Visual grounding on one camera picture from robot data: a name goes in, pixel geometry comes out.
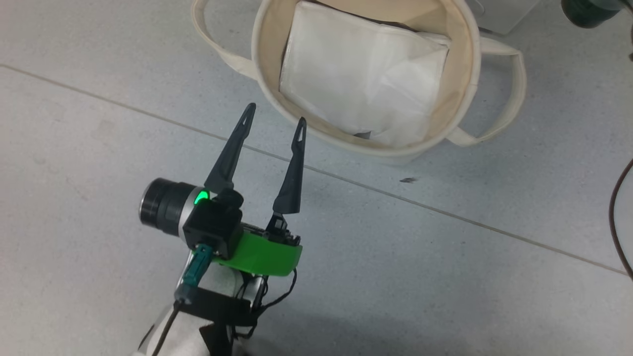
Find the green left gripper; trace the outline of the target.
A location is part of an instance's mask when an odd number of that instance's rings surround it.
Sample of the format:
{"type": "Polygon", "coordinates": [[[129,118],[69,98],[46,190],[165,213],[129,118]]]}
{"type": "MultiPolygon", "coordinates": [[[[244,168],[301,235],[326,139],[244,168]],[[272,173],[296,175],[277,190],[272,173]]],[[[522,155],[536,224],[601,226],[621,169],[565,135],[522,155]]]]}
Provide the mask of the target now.
{"type": "MultiPolygon", "coordinates": [[[[214,194],[233,189],[233,175],[239,162],[240,152],[250,134],[255,117],[256,104],[249,103],[233,129],[204,187],[214,194]]],[[[306,149],[307,120],[299,119],[291,144],[292,158],[273,203],[277,214],[298,214],[301,209],[304,159],[306,149]]],[[[287,276],[298,266],[303,252],[301,237],[294,236],[287,228],[283,216],[272,216],[266,228],[242,223],[243,234],[237,248],[228,260],[217,259],[216,264],[234,270],[263,276],[287,276]]]]}

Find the beige fabric laundry basket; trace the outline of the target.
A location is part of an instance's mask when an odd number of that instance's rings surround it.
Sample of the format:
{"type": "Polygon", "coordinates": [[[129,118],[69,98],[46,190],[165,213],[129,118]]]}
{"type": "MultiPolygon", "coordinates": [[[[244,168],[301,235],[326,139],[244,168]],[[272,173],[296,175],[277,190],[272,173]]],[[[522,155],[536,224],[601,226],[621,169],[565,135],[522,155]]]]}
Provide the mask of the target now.
{"type": "Polygon", "coordinates": [[[492,139],[515,120],[527,94],[527,74],[520,50],[494,39],[483,38],[465,0],[318,0],[325,6],[378,23],[395,23],[409,29],[450,39],[439,99],[430,118],[430,132],[419,143],[389,148],[344,133],[320,117],[308,113],[279,90],[282,58],[286,50],[296,3],[299,0],[262,0],[251,36],[251,58],[219,45],[208,32],[204,9],[208,0],[193,0],[191,18],[197,33],[233,70],[259,83],[263,94],[291,123],[307,119],[307,132],[337,148],[387,165],[404,165],[444,139],[469,147],[492,139]],[[508,103],[482,136],[466,133],[459,124],[477,91],[482,54],[509,56],[512,86],[508,103]]]}

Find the white cloth basket liner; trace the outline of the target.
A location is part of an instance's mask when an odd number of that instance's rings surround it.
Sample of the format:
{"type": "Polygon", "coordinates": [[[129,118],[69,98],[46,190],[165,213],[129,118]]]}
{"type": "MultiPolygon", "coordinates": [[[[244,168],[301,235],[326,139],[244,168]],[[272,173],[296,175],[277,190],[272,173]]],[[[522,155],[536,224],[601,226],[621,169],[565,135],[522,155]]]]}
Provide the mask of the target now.
{"type": "Polygon", "coordinates": [[[301,1],[280,74],[280,92],[344,133],[393,148],[423,140],[449,47],[301,1]]]}

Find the white washing machine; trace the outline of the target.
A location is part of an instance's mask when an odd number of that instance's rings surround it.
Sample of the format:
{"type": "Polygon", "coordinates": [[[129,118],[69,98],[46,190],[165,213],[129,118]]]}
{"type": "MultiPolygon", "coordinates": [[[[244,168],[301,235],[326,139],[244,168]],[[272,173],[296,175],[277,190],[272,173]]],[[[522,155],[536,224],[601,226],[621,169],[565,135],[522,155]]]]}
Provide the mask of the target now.
{"type": "Polygon", "coordinates": [[[465,0],[478,27],[506,35],[520,23],[541,0],[465,0]]]}

